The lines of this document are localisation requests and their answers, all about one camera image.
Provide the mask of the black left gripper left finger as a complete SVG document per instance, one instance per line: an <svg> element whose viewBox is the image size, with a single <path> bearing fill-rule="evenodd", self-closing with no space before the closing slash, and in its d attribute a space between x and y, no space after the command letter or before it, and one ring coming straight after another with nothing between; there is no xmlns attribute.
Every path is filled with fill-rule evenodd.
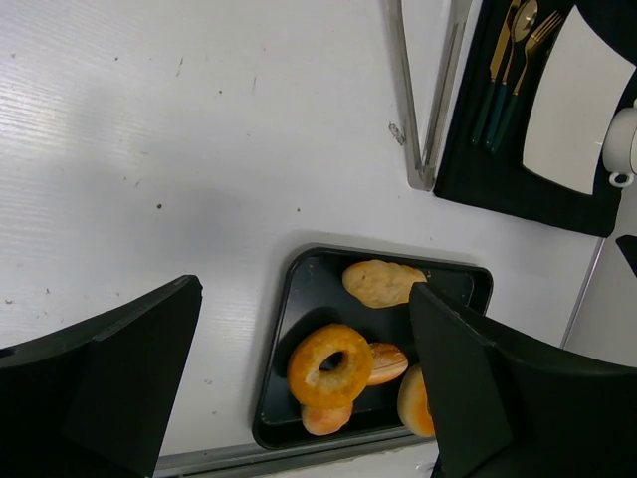
<svg viewBox="0 0 637 478"><path fill-rule="evenodd" d="M2 476L152 476L201 303L184 275L2 349Z"/></svg>

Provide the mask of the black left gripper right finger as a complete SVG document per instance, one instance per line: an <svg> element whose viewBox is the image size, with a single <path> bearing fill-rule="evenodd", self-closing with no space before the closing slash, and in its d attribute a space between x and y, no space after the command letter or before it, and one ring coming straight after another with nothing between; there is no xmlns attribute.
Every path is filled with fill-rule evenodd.
<svg viewBox="0 0 637 478"><path fill-rule="evenodd" d="M430 284L410 320L436 477L632 477L636 371L539 341Z"/></svg>

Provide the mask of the small glossy bread roll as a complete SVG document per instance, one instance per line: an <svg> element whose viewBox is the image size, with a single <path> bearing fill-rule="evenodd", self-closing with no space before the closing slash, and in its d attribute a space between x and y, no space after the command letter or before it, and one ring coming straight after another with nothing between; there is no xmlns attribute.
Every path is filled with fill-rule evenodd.
<svg viewBox="0 0 637 478"><path fill-rule="evenodd" d="M398 346L388 343L372 343L369 346L373 364L368 386L390 382L407 370L408 358Z"/></svg>

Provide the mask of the metal tongs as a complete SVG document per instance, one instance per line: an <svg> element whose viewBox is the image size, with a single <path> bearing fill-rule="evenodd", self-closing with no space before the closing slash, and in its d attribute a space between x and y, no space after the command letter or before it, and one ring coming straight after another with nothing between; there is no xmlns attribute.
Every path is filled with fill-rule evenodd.
<svg viewBox="0 0 637 478"><path fill-rule="evenodd" d="M385 24L405 152L414 189L434 189L476 32L481 1L389 1Z"/></svg>

